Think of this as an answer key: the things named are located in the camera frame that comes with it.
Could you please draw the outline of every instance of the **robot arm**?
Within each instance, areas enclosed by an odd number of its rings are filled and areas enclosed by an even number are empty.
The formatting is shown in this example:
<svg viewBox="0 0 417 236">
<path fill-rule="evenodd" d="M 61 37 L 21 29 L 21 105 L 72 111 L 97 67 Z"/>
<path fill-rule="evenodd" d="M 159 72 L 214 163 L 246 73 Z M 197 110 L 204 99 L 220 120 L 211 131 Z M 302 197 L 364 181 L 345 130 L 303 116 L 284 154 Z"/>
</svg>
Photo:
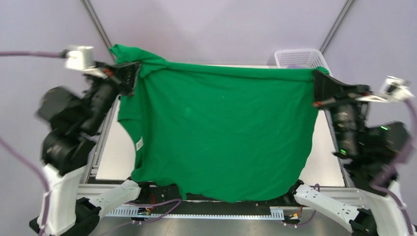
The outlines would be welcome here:
<svg viewBox="0 0 417 236">
<path fill-rule="evenodd" d="M 92 47 L 74 47 L 67 53 L 66 67 L 81 71 L 91 83 L 84 97 L 63 87 L 49 90 L 37 114 L 51 126 L 43 141 L 43 171 L 51 188 L 42 203 L 41 214 L 30 222 L 37 233 L 47 235 L 89 235 L 100 218 L 129 201 L 141 188 L 126 180 L 94 199 L 78 199 L 77 190 L 95 146 L 92 137 L 118 95 L 130 96 L 136 85 L 140 62 L 107 65 L 92 60 Z M 48 219 L 43 213 L 48 212 Z"/>
<path fill-rule="evenodd" d="M 406 81 L 390 76 L 380 93 L 372 94 L 369 86 L 346 85 L 320 71 L 314 73 L 317 102 L 313 106 L 330 111 L 339 147 L 334 155 L 351 160 L 344 167 L 370 209 L 342 204 L 302 183 L 292 192 L 294 200 L 335 220 L 355 236 L 415 235 L 401 200 L 397 172 L 387 171 L 395 170 L 395 163 L 407 161 L 413 147 L 408 142 L 409 134 L 401 122 L 365 125 L 368 102 L 398 102 L 413 97 Z M 404 152 L 406 157 L 397 157 Z M 380 176 L 384 181 L 375 187 Z"/>
</svg>

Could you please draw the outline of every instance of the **basket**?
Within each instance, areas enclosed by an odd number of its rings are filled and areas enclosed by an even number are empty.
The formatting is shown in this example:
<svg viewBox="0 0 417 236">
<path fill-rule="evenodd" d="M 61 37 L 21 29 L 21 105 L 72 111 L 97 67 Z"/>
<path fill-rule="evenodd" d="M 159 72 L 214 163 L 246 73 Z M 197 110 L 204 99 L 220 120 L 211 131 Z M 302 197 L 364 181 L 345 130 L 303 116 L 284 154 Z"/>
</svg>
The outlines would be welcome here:
<svg viewBox="0 0 417 236">
<path fill-rule="evenodd" d="M 317 49 L 289 49 L 276 51 L 275 61 L 278 68 L 287 68 L 290 65 L 316 68 L 326 68 L 332 76 L 322 53 Z"/>
</svg>

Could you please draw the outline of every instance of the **shirt label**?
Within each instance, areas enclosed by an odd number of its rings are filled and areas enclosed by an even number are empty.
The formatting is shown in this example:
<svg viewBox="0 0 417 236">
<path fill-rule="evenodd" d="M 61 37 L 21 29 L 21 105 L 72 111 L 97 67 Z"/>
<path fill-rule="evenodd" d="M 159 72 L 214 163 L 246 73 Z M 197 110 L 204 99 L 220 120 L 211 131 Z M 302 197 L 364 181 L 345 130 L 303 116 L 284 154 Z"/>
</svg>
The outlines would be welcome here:
<svg viewBox="0 0 417 236">
<path fill-rule="evenodd" d="M 136 151 L 139 151 L 143 146 L 143 137 L 136 143 Z"/>
</svg>

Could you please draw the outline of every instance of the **white wall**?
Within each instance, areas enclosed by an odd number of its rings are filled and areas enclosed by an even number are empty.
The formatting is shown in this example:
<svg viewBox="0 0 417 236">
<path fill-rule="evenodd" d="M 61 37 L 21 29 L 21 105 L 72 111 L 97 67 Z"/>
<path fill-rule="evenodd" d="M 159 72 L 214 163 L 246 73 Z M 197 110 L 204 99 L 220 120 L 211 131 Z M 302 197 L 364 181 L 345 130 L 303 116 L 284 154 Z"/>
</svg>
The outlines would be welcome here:
<svg viewBox="0 0 417 236">
<path fill-rule="evenodd" d="M 273 53 L 318 49 L 345 0 L 92 0 L 113 43 L 168 60 L 275 65 Z"/>
<path fill-rule="evenodd" d="M 416 16 L 415 0 L 356 1 L 324 55 L 335 78 L 379 90 L 385 76 L 392 75 L 410 80 L 411 91 L 417 94 Z M 405 105 L 371 104 L 371 125 L 393 120 L 410 124 Z M 414 223 L 417 222 L 416 169 L 417 156 L 400 171 L 402 193 Z"/>
<path fill-rule="evenodd" d="M 96 60 L 111 63 L 80 1 L 5 0 L 0 7 L 0 51 L 60 52 L 71 44 L 95 46 Z M 49 129 L 34 114 L 42 95 L 67 85 L 87 88 L 80 73 L 58 59 L 0 58 L 0 136 L 40 166 L 40 145 Z M 29 221 L 40 211 L 38 179 L 0 148 L 0 235 L 34 235 Z"/>
</svg>

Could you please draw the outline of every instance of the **green cloth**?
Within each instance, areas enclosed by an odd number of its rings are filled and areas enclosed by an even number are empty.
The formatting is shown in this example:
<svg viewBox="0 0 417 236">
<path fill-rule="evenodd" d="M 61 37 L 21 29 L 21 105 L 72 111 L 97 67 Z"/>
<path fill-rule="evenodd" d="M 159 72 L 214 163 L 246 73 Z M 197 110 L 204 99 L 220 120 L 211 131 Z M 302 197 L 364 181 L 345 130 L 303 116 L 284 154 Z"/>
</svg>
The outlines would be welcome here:
<svg viewBox="0 0 417 236">
<path fill-rule="evenodd" d="M 313 69 L 176 63 L 122 45 L 111 52 L 118 63 L 142 62 L 118 119 L 140 148 L 134 181 L 228 202 L 277 198 L 297 181 L 318 113 Z"/>
</svg>

